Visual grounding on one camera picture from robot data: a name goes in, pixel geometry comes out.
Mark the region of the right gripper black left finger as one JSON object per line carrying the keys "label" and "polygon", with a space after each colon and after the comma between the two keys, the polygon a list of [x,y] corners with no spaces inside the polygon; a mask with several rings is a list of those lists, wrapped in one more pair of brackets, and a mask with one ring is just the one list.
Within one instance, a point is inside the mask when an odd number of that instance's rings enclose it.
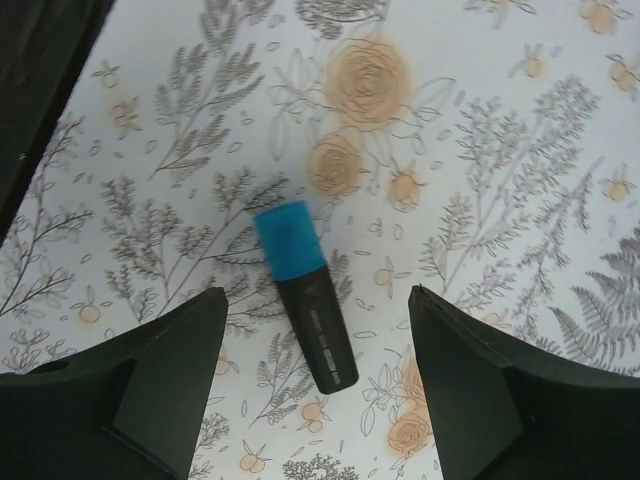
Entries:
{"label": "right gripper black left finger", "polygon": [[4,479],[185,479],[228,302],[220,287],[94,347],[1,377]]}

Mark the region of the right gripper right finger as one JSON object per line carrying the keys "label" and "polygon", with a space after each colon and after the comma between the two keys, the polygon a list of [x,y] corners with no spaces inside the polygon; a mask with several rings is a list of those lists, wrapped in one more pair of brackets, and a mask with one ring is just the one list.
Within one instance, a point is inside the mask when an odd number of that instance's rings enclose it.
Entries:
{"label": "right gripper right finger", "polygon": [[534,347],[421,285],[408,307],[444,478],[638,478],[638,378]]}

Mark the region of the blue capped black highlighter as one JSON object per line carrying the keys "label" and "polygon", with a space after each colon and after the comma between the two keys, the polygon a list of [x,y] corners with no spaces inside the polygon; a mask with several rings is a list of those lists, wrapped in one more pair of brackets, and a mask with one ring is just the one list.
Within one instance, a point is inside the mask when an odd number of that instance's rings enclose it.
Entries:
{"label": "blue capped black highlighter", "polygon": [[354,386],[356,360],[307,204],[259,213],[254,227],[318,390],[329,395]]}

